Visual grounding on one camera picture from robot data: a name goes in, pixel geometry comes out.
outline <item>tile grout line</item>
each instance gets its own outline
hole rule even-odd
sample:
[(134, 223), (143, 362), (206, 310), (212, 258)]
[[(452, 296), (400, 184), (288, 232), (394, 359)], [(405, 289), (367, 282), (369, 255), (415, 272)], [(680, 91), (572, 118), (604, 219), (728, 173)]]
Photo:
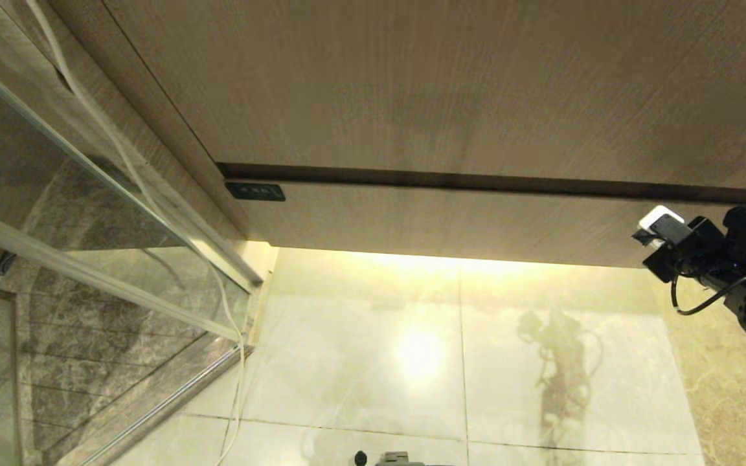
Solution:
[(151, 368), (156, 369), (160, 367), (160, 364), (151, 365), (151, 364), (134, 364), (133, 362), (119, 362), (119, 361), (109, 361), (109, 360), (103, 360), (103, 359), (88, 359), (86, 357), (75, 357), (75, 356), (62, 356), (59, 354), (51, 354), (49, 352), (39, 352), (39, 351), (30, 351), (30, 350), (20, 350), (20, 355), (24, 354), (38, 354), (39, 356), (51, 356), (51, 357), (59, 357), (60, 359), (74, 359), (77, 361), (87, 361), (87, 362), (106, 362), (110, 364), (118, 364), (118, 365), (124, 365), (124, 366), (135, 366), (136, 368)]
[(101, 393), (80, 392), (79, 390), (69, 390), (67, 388), (60, 388), (58, 386), (46, 386), (45, 384), (38, 384), (38, 383), (19, 383), (19, 384), (20, 386), (36, 387), (36, 388), (41, 388), (44, 390), (56, 390), (56, 392), (75, 393), (77, 395), (98, 396), (100, 398), (112, 398), (112, 399), (117, 397), (114, 395), (103, 395)]
[[(202, 419), (217, 419), (217, 421), (228, 421), (229, 420), (229, 418), (225, 416), (202, 415), (198, 413), (187, 413), (187, 412), (181, 412), (181, 416), (196, 417), (196, 418), (202, 418)], [(262, 421), (261, 419), (251, 419), (251, 418), (245, 418), (245, 417), (242, 417), (240, 421), (241, 423), (252, 422), (255, 424), (284, 425), (285, 427), (319, 428), (319, 430), (335, 430), (335, 431), (340, 431), (340, 432), (360, 432), (362, 434), (381, 434), (382, 436), (408, 437), (411, 439), (431, 439), (431, 440), (441, 440), (441, 441), (446, 441), (446, 442), (457, 442), (457, 443), (463, 442), (461, 439), (450, 439), (447, 437), (434, 437), (434, 436), (415, 436), (414, 434), (395, 434), (393, 432), (385, 432), (384, 430), (358, 430), (358, 428), (319, 427), (318, 425), (293, 424), (293, 423), (279, 422), (279, 421)]]
[(72, 361), (85, 361), (85, 362), (95, 362), (103, 366), (130, 366), (130, 368), (148, 368), (148, 369), (156, 369), (158, 366), (150, 366), (148, 364), (134, 364), (133, 362), (109, 362), (109, 361), (100, 361), (96, 359), (83, 359), (81, 357), (73, 357), (73, 356), (57, 356), (54, 354), (48, 354), (44, 352), (30, 352), (30, 351), (21, 351), (22, 354), (27, 355), (27, 358), (30, 359), (30, 356), (36, 355), (36, 356), (42, 356), (42, 357), (48, 357), (48, 358), (56, 358), (56, 359), (70, 359)]
[(465, 464), (471, 466), (471, 447), (468, 436), (468, 387), (465, 378), (465, 318), (462, 316), (462, 262), (457, 261), (457, 298), (459, 300), (459, 342), (462, 348), (462, 407), (465, 411)]
[(518, 445), (518, 443), (496, 443), (496, 442), (483, 442), (480, 440), (474, 440), (474, 443), (480, 443), (481, 445), (500, 445), (504, 447), (518, 447), (524, 449), (559, 449), (567, 451), (587, 451), (591, 453), (618, 453), (618, 454), (658, 454), (663, 456), (701, 456), (698, 453), (672, 453), (672, 452), (655, 452), (655, 451), (624, 451), (624, 450), (610, 450), (610, 449), (572, 449), (568, 447), (548, 447), (544, 445)]
[(44, 293), (42, 291), (36, 291), (35, 289), (33, 289), (33, 285), (30, 286), (30, 289), (27, 289), (27, 290), (17, 289), (16, 291), (10, 291), (10, 290), (6, 290), (6, 291), (8, 291), (9, 293), (12, 293), (12, 294), (21, 294), (21, 295), (27, 296), (27, 297), (39, 296), (40, 298), (56, 298), (56, 300), (58, 300), (58, 301), (67, 300), (67, 301), (83, 301), (83, 302), (86, 302), (86, 303), (108, 303), (108, 304), (125, 304), (125, 303), (128, 303), (128, 301), (123, 301), (120, 298), (115, 298), (115, 299), (108, 299), (108, 298), (103, 298), (103, 299), (97, 299), (97, 298), (77, 298), (77, 297), (74, 297), (73, 294), (71, 294), (70, 290), (68, 290), (68, 291), (62, 290), (62, 291), (59, 291), (59, 292), (56, 292), (56, 293), (51, 293), (51, 292)]
[(42, 322), (40, 320), (29, 320), (29, 324), (35, 325), (47, 325), (48, 327), (64, 327), (64, 328), (76, 328), (77, 330), (85, 331), (101, 331), (101, 333), (122, 333), (127, 335), (142, 335), (145, 337), (171, 337), (171, 338), (194, 338), (189, 335), (169, 335), (166, 333), (147, 333), (147, 331), (134, 331), (134, 330), (114, 330), (111, 328), (99, 328), (99, 327), (85, 327), (83, 325), (72, 325), (72, 324), (56, 324), (55, 322)]
[[(243, 382), (246, 383), (246, 374), (243, 375)], [(234, 410), (236, 409), (236, 403), (238, 402), (238, 390), (240, 390), (240, 383), (238, 383), (237, 389), (234, 391), (234, 396), (232, 397), (232, 405), (230, 406), (230, 413), (234, 413)], [(220, 443), (220, 453), (218, 454), (218, 457), (223, 456), (223, 452), (226, 449), (226, 439), (229, 437), (229, 428), (232, 427), (232, 417), (225, 417), (223, 418), (226, 420), (226, 428), (223, 431), (223, 443)]]

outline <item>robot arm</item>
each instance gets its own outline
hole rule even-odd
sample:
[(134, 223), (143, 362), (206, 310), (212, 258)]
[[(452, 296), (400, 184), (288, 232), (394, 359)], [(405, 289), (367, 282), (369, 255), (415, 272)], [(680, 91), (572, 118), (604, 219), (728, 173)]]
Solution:
[[(693, 315), (725, 298), (725, 306), (746, 331), (746, 206), (730, 209), (723, 225), (727, 236), (707, 218), (698, 216), (684, 223), (672, 210), (657, 206), (640, 220), (633, 238), (655, 248), (643, 265), (671, 284), (672, 305), (680, 315)], [(693, 309), (683, 310), (676, 295), (679, 277), (695, 278), (716, 294)]]

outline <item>wooden cabinet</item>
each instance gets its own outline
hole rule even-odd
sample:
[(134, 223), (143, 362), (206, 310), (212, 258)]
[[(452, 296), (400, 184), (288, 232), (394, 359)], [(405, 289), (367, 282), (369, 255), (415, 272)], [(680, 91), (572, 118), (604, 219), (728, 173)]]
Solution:
[[(52, 3), (189, 166), (746, 190), (746, 2)], [(238, 223), (285, 247), (635, 266), (622, 241), (653, 204), (308, 182), (233, 200)], [(683, 201), (717, 222), (732, 204)]]

